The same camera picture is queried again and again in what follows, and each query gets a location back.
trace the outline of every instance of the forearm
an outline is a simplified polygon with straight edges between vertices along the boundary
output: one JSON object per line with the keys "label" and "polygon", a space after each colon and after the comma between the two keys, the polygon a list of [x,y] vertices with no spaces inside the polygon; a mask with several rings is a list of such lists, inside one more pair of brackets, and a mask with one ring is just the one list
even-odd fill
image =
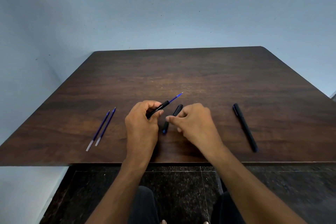
{"label": "forearm", "polygon": [[223,146],[211,157],[246,224],[305,223]]}
{"label": "forearm", "polygon": [[126,158],[120,172],[86,224],[127,223],[145,165]]}

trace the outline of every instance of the black pen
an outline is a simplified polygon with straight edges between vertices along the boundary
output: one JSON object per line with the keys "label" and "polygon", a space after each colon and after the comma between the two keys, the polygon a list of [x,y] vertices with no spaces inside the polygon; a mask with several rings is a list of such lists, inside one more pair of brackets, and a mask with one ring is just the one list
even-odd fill
{"label": "black pen", "polygon": [[175,98],[178,98],[182,93],[178,94],[177,96],[175,96],[175,97],[174,97],[172,100],[170,100],[170,101],[167,100],[166,102],[164,102],[163,104],[161,104],[158,108],[156,108],[153,112],[151,112],[151,113],[147,113],[147,114],[146,114],[146,118],[149,119],[154,113],[156,113],[157,111],[162,110],[163,108],[165,108],[167,105],[170,104],[171,101],[173,101]]}
{"label": "black pen", "polygon": [[[175,112],[173,113],[173,116],[177,116],[180,113],[180,111],[182,110],[182,108],[183,108],[183,105],[178,105]],[[163,129],[162,129],[163,134],[167,133],[168,126],[169,126],[169,122],[166,121],[165,124],[163,125]]]}
{"label": "black pen", "polygon": [[244,130],[244,132],[245,132],[245,134],[247,136],[247,140],[249,141],[252,150],[254,152],[257,152],[258,151],[257,143],[254,141],[254,138],[253,138],[253,136],[251,134],[251,131],[250,131],[248,125],[246,124],[245,119],[244,119],[243,113],[241,112],[241,110],[240,110],[240,108],[239,108],[239,106],[238,106],[237,103],[235,103],[233,105],[233,110],[236,113],[236,115],[237,115],[237,117],[238,117],[238,119],[240,121],[241,126],[243,127],[243,130]]}

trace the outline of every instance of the hand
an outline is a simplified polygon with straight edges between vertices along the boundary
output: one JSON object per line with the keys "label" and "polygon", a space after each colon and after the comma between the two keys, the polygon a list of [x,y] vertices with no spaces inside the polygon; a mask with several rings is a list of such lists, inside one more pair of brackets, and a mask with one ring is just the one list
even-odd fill
{"label": "hand", "polygon": [[182,132],[209,162],[214,153],[224,147],[209,108],[200,103],[184,107],[176,117],[167,116],[166,121],[176,125],[177,130]]}
{"label": "hand", "polygon": [[125,118],[127,130],[127,159],[147,167],[158,141],[158,118],[163,110],[154,113],[150,119],[146,113],[161,105],[160,102],[146,100],[137,103]]}

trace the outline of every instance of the dark granite floor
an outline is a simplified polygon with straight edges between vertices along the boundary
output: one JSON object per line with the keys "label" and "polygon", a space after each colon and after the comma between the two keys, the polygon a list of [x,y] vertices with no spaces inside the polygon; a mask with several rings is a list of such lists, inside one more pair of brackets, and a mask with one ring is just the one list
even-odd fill
{"label": "dark granite floor", "polygon": [[[250,166],[248,169],[309,224],[335,223],[336,166]],[[70,167],[40,224],[85,223],[118,167]],[[168,224],[209,221],[221,193],[213,167],[148,167],[149,187]]]}

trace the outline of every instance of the dark wood grain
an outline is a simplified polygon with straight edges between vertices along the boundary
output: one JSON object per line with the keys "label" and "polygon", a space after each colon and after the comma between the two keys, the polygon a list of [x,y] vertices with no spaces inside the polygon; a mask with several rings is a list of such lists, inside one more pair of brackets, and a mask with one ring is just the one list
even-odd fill
{"label": "dark wood grain", "polygon": [[[209,107],[242,162],[336,162],[336,104],[263,47],[94,52],[0,147],[0,165],[120,163],[133,105]],[[259,146],[253,153],[232,111],[239,106]],[[86,152],[106,111],[117,107]],[[160,118],[162,128],[164,118]],[[206,162],[173,126],[159,133],[152,162]]]}

